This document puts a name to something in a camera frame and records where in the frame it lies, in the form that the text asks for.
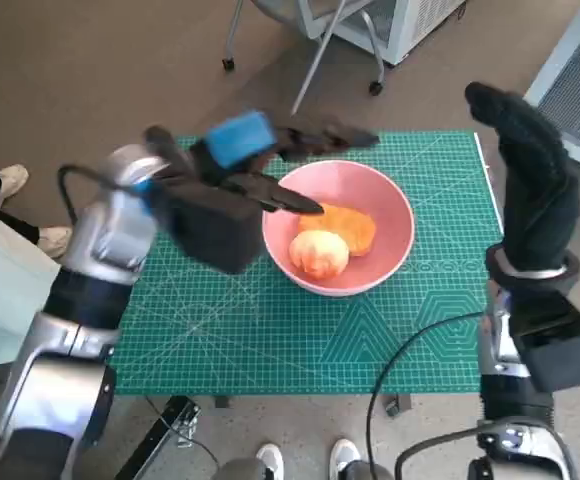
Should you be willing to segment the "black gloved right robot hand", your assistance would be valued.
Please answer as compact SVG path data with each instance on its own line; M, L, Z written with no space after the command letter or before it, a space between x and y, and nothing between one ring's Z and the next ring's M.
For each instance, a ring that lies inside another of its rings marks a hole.
M579 182L558 129L521 96L480 82L465 88L474 120L498 136L506 165L503 251L517 271L557 270L579 218Z

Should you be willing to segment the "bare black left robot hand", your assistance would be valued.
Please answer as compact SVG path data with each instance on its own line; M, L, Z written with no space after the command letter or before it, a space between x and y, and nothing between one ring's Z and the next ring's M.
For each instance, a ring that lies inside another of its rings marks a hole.
M320 204L263 172L273 156L301 162L379 143L377 134L339 121L293 121L276 125L253 110L209 130L190 148L197 176L206 184L241 195L269 212L317 215Z

